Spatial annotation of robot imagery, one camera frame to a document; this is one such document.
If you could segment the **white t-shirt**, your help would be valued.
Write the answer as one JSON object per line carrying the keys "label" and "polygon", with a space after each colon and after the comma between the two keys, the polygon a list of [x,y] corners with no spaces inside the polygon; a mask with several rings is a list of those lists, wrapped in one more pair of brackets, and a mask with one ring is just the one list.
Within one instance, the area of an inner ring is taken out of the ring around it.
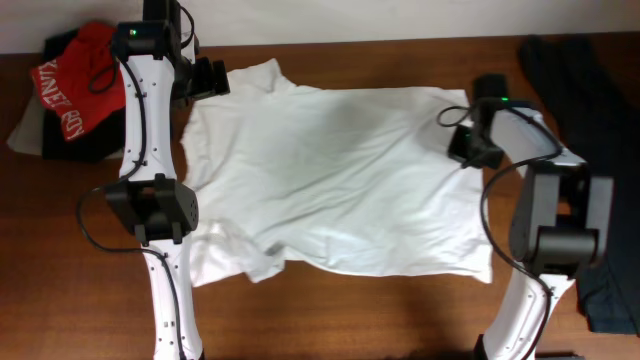
{"label": "white t-shirt", "polygon": [[487,283],[482,174],[447,156],[437,87],[325,90],[276,60],[230,72],[194,104],[181,143],[197,195],[191,280],[260,282],[290,261],[354,276],[453,274]]}

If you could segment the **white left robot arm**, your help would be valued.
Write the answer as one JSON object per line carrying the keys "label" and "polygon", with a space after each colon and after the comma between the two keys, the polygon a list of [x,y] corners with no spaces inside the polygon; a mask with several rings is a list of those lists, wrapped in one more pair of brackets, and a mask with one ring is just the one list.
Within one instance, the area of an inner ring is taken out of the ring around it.
{"label": "white left robot arm", "polygon": [[192,299],[190,235],[199,221],[195,192],[181,183],[171,150],[170,110],[230,92],[225,65],[198,54],[177,0],[146,0],[137,22],[117,25],[112,50],[125,96],[125,147],[109,207],[146,262],[155,322],[154,358],[201,359]]}

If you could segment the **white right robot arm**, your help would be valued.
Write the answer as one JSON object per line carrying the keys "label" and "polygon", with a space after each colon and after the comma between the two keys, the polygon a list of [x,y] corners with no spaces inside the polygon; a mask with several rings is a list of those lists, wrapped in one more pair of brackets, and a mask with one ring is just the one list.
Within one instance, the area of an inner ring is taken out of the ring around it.
{"label": "white right robot arm", "polygon": [[532,360],[563,294],[605,253],[614,181],[593,174],[566,148],[530,102],[513,99],[500,74],[473,82],[472,99],[451,123],[448,156],[462,167],[491,168],[481,199],[507,174],[523,187],[509,230],[509,249],[493,251],[513,270],[502,304],[477,338],[482,360]]}

